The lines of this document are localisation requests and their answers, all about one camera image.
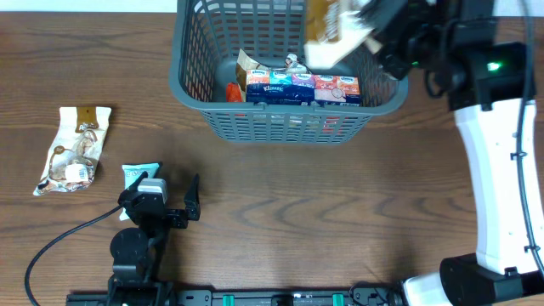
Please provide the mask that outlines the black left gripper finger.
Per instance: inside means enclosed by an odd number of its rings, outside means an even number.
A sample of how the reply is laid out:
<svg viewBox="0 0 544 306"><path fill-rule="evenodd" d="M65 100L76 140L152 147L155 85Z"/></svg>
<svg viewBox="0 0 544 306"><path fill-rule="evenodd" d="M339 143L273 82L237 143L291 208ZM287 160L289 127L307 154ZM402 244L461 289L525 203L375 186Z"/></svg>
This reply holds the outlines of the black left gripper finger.
<svg viewBox="0 0 544 306"><path fill-rule="evenodd" d="M198 221L200 219L199 182L200 175L196 174L191 180L190 187L184 196L186 216L191 221Z"/></svg>
<svg viewBox="0 0 544 306"><path fill-rule="evenodd" d="M138 191L139 184L142 182L143 179L147 178L147 172L142 172L136 180L129 185L120 195L118 198L117 203L119 205L131 205L135 199L140 196L140 192Z"/></svg>

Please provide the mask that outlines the teal snack packet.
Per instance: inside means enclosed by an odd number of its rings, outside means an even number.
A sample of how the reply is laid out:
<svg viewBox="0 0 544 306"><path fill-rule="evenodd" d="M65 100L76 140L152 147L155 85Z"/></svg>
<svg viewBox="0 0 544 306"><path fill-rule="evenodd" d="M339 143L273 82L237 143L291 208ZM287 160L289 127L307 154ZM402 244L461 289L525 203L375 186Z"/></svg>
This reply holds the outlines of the teal snack packet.
<svg viewBox="0 0 544 306"><path fill-rule="evenodd" d="M159 162L152 162L152 163L145 163L145 164L124 164L122 165L122 170L124 172L124 183L125 183L125 190L131 190L131 186L134 183L141 183L141 175L142 173L147 173L147 179L155 179L155 176L159 173L161 170L162 163ZM131 200L131 203L136 206L136 201L143 201L144 200L144 191L149 191L147 187L144 187L143 191L139 190L139 186L135 187L135 191L131 191L129 194L127 194L128 200ZM167 193L166 193L166 187L163 187L163 191L161 193L161 201L154 200L157 202L160 202L161 207L165 207L165 202L167 199ZM130 217L127 214L126 207L123 204L122 213L119 216L120 221L128 220Z"/></svg>

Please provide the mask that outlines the beige nut snack bag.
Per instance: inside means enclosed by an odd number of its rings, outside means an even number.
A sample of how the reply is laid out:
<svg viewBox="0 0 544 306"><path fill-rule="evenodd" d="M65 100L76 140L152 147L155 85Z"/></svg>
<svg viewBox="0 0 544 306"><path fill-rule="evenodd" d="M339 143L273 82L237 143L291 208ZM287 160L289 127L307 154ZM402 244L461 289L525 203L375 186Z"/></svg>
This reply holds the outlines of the beige nut snack bag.
<svg viewBox="0 0 544 306"><path fill-rule="evenodd" d="M112 109L103 106L61 107L59 128L34 196L85 190L94 181Z"/></svg>

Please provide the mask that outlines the orange spaghetti packet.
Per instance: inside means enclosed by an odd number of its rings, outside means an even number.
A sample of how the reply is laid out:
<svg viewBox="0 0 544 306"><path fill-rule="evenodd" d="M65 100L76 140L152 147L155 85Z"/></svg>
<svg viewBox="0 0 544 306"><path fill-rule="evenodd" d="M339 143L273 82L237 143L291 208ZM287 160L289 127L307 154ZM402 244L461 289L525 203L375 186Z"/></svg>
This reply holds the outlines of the orange spaghetti packet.
<svg viewBox="0 0 544 306"><path fill-rule="evenodd" d="M246 101L245 94L241 91L238 83L230 82L226 88L226 100L230 103L243 103Z"/></svg>

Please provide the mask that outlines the beige rice bag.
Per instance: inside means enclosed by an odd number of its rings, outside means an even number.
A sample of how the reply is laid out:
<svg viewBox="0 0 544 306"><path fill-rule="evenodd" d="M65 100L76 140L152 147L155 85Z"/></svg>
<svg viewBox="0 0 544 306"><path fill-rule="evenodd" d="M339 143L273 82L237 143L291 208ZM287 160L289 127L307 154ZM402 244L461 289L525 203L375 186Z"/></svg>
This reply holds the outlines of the beige rice bag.
<svg viewBox="0 0 544 306"><path fill-rule="evenodd" d="M247 72L249 70L278 71L284 73L310 73L311 70L295 55L288 54L282 67L269 67L248 56L243 49L239 50L236 61L235 77L242 92L247 88Z"/></svg>

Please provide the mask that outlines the blue tissue multipack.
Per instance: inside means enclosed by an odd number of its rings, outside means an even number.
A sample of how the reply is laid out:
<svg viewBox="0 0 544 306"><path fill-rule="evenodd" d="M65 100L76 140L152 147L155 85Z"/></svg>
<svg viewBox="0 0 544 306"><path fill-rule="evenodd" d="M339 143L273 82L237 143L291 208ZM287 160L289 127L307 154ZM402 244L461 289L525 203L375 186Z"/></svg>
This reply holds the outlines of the blue tissue multipack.
<svg viewBox="0 0 544 306"><path fill-rule="evenodd" d="M249 70L246 102L266 105L360 106L357 77Z"/></svg>

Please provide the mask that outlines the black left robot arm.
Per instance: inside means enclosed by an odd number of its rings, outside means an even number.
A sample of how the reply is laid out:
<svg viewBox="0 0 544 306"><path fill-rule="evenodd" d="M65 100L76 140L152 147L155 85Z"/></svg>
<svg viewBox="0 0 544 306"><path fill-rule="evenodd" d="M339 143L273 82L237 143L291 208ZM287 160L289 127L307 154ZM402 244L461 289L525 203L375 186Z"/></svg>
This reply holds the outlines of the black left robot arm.
<svg viewBox="0 0 544 306"><path fill-rule="evenodd" d="M196 175L184 196L185 208L168 208L167 185L162 178L142 173L118 198L134 223L119 231L110 243L113 276L109 280L108 305L169 306L177 303L173 284L158 280L158 272L171 229L185 229L200 219L200 176Z"/></svg>

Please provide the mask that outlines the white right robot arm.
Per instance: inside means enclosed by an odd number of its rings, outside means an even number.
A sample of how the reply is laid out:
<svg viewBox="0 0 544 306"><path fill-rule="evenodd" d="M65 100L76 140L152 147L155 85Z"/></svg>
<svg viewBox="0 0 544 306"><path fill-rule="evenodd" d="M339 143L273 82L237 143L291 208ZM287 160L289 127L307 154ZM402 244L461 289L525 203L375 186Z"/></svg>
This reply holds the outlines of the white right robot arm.
<svg viewBox="0 0 544 306"><path fill-rule="evenodd" d="M370 1L357 12L367 47L401 79L424 73L462 136L476 204L475 252L402 284L406 305L491 305L543 291L543 208L536 171L535 27L521 2L523 42L498 43L492 1Z"/></svg>

